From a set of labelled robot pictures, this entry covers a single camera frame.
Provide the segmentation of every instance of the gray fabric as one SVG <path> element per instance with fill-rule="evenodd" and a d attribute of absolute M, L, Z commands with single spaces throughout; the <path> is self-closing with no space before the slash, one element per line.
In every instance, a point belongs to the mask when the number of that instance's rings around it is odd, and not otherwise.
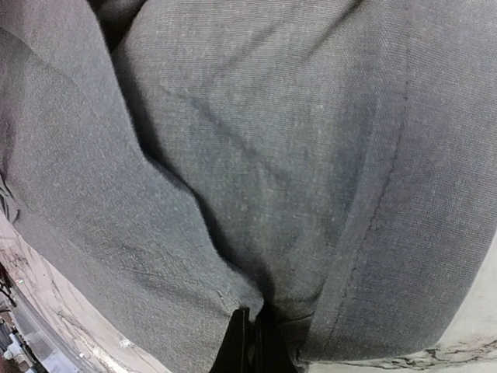
<path fill-rule="evenodd" d="M 497 227 L 497 4 L 92 3 L 0 2 L 26 241 L 174 372 L 262 298 L 303 362 L 437 341 Z"/>
<path fill-rule="evenodd" d="M 231 313 L 261 308 L 258 290 L 218 255 L 188 189 L 141 153 L 88 5 L 8 9 L 2 173 L 16 227 L 35 248 L 67 243 L 40 252 L 130 340 L 175 373 L 208 371 Z"/>
<path fill-rule="evenodd" d="M 9 188 L 5 185 L 2 174 L 0 174 L 0 211 L 2 211 L 7 219 L 12 222 L 17 219 L 19 207 L 16 201 L 12 198 Z"/>

